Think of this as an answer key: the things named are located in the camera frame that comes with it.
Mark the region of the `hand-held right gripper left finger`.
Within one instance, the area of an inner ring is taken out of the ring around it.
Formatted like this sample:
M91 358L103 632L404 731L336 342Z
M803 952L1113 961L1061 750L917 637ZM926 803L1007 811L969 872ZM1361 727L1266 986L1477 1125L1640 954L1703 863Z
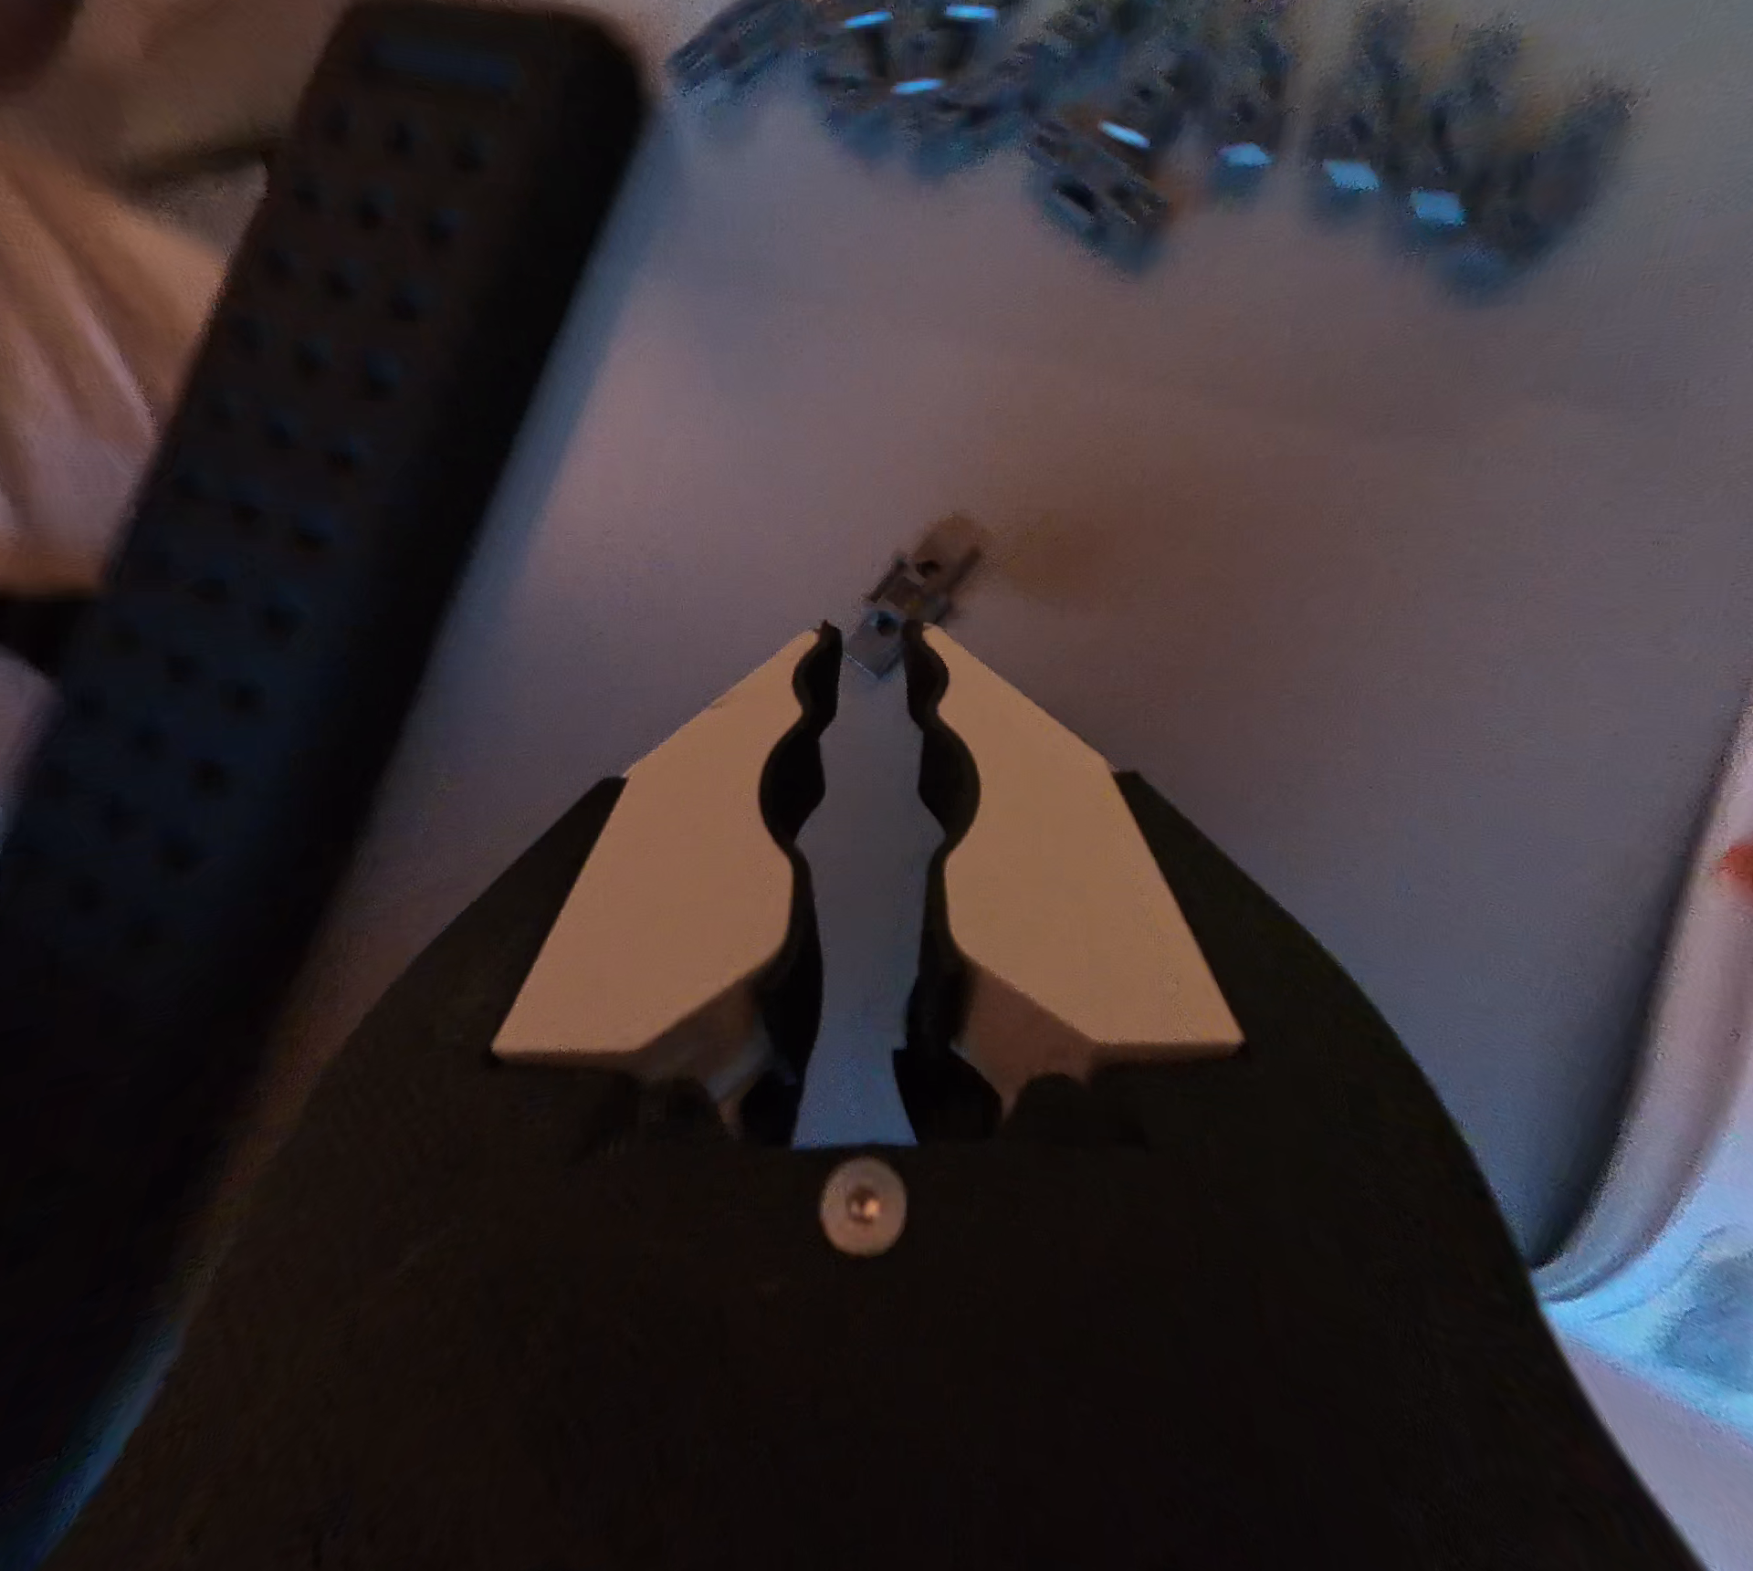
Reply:
M798 632L611 785L495 1062L692 1084L740 1137L794 1137L825 994L798 839L843 663L831 622Z

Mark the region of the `row of grey track links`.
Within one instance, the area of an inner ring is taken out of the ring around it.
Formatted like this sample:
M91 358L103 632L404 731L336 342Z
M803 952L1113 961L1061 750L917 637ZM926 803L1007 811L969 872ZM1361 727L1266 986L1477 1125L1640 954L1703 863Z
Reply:
M798 71L826 136L946 178L1013 148L1051 224L1148 271L1194 200L1247 201L1293 163L1309 208L1386 213L1451 285L1543 269L1633 144L1640 95L1533 71L1522 23L1451 30L1417 0L1361 0L1306 79L1306 0L731 0L664 59L723 111Z

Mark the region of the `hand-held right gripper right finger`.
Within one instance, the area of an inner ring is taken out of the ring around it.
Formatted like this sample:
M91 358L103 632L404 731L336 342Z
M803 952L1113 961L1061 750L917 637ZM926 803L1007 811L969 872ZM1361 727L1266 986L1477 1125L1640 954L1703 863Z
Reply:
M1108 757L936 625L907 627L903 662L936 824L907 1102L1236 1057L1238 1016Z

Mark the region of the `single grey track link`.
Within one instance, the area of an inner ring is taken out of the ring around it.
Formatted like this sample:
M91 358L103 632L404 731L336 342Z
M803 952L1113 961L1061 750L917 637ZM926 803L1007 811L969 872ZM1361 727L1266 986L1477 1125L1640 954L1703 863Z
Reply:
M890 562L859 602L845 659L868 678L882 681L903 659L912 622L936 625L982 558L982 532L964 515L946 515Z

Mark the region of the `open instruction booklet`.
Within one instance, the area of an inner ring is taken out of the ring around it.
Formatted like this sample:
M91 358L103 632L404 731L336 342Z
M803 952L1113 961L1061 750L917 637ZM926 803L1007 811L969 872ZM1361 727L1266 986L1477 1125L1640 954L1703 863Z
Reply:
M1751 706L1682 880L1610 1160L1536 1290L1566 1341L1751 1443Z

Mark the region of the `grey desk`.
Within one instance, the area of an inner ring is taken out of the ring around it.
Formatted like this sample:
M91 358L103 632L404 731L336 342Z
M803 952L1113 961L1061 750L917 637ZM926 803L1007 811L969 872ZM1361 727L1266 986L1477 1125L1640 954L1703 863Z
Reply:
M653 61L728 0L575 0ZM1306 0L1306 71L1361 0ZM1636 95L1472 297L1302 167L1147 274L1015 157L931 185L794 79L664 111L306 987L304 1052L599 775L941 515L959 636L1371 993L1523 1252L1584 1211L1751 681L1751 0L1414 0Z

